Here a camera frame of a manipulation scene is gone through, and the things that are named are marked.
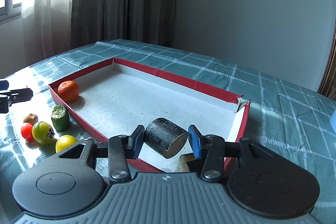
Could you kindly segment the dark cylinder fruit piece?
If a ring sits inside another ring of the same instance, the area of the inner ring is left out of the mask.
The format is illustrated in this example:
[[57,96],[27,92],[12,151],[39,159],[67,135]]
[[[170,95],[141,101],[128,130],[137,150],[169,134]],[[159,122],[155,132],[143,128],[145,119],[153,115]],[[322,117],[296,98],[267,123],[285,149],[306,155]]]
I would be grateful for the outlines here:
[[174,157],[186,144],[189,133],[166,118],[150,122],[144,132],[144,142],[166,159]]

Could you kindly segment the yellow tomato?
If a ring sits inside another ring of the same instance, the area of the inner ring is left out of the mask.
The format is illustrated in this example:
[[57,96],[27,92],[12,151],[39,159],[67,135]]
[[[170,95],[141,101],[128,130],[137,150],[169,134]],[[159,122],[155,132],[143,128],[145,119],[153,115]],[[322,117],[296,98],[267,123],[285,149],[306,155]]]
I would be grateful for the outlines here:
[[55,151],[58,153],[75,143],[77,143],[77,139],[75,137],[72,135],[63,135],[56,141]]

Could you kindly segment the brown kiwi fruit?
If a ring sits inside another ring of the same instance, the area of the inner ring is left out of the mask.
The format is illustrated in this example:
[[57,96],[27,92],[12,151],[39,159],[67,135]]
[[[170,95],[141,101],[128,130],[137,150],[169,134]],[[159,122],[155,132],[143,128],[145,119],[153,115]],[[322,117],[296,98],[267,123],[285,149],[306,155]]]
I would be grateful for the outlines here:
[[29,115],[25,116],[25,118],[23,118],[23,122],[34,126],[38,122],[38,116],[36,114],[30,113]]

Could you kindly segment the red cherry tomato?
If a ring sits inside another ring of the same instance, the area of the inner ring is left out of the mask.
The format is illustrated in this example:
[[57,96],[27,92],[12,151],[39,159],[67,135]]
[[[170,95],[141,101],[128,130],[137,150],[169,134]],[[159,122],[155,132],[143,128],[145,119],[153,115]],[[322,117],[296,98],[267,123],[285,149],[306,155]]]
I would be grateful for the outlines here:
[[24,123],[24,124],[22,124],[22,126],[21,126],[21,135],[28,142],[34,141],[33,126],[30,123]]

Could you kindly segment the green cucumber piece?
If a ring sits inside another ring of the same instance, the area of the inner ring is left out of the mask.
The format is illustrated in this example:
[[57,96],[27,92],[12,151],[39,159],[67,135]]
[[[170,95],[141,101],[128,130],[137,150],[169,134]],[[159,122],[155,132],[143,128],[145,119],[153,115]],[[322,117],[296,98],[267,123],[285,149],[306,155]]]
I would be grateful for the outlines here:
[[71,122],[67,109],[56,105],[51,112],[51,121],[56,131],[63,132],[70,128]]

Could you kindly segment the orange tangerine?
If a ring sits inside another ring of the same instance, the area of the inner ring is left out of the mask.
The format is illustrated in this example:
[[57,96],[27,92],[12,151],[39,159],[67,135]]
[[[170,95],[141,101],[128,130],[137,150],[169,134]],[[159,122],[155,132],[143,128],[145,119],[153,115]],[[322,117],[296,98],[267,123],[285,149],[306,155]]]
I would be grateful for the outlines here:
[[79,96],[79,86],[74,81],[63,81],[58,86],[57,94],[64,102],[73,102]]

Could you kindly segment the green-yellow tomato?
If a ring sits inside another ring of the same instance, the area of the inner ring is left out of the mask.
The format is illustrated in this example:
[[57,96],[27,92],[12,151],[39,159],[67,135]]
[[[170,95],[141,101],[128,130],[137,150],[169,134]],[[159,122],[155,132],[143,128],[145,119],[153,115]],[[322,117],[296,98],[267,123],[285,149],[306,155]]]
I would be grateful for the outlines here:
[[46,122],[37,122],[32,129],[34,140],[40,145],[47,145],[54,139],[54,130]]

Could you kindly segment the red shallow cardboard tray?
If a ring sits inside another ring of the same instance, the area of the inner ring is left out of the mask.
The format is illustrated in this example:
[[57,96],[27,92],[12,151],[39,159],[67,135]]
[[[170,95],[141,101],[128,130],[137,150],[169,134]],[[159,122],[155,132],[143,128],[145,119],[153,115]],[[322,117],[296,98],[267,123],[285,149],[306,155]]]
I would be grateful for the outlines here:
[[240,95],[117,57],[66,76],[79,97],[66,104],[70,116],[94,139],[130,135],[138,125],[166,118],[181,128],[230,142],[245,134],[249,103]]

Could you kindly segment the sheer pink curtain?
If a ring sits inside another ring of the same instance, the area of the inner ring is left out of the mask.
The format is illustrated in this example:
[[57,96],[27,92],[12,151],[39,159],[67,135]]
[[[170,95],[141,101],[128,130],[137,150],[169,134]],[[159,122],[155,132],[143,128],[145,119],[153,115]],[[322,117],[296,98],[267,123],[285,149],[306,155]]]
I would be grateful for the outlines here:
[[22,0],[23,45],[28,64],[70,49],[72,0]]

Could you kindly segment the teal plaid tablecloth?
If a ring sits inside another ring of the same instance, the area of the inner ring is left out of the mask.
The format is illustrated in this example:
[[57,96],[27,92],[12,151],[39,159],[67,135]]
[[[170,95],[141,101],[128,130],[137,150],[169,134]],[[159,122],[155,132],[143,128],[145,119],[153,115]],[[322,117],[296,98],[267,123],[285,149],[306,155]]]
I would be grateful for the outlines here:
[[335,223],[335,101],[280,78],[214,57],[129,40],[112,40],[62,53],[7,77],[12,89],[29,87],[29,102],[13,104],[1,115],[1,223],[20,211],[11,193],[14,179],[49,156],[21,137],[23,118],[50,120],[54,101],[49,84],[111,57],[134,61],[240,94],[251,102],[246,134],[302,166],[317,178],[321,192],[313,215]]

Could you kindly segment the blue electric kettle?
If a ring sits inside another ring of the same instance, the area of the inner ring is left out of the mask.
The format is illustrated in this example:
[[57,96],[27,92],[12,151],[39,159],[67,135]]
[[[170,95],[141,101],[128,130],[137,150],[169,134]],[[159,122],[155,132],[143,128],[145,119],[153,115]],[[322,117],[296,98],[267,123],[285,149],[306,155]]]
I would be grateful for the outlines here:
[[332,115],[330,116],[330,125],[334,132],[336,132],[336,109],[334,109]]

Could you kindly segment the wooden chair back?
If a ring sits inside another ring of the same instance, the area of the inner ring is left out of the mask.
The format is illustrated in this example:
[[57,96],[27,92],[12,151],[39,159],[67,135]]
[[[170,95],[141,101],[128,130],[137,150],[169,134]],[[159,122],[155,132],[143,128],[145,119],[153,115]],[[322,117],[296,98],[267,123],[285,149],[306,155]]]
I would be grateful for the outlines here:
[[331,94],[333,83],[335,82],[335,33],[331,44],[329,58],[326,68],[318,88],[318,93],[328,97]]

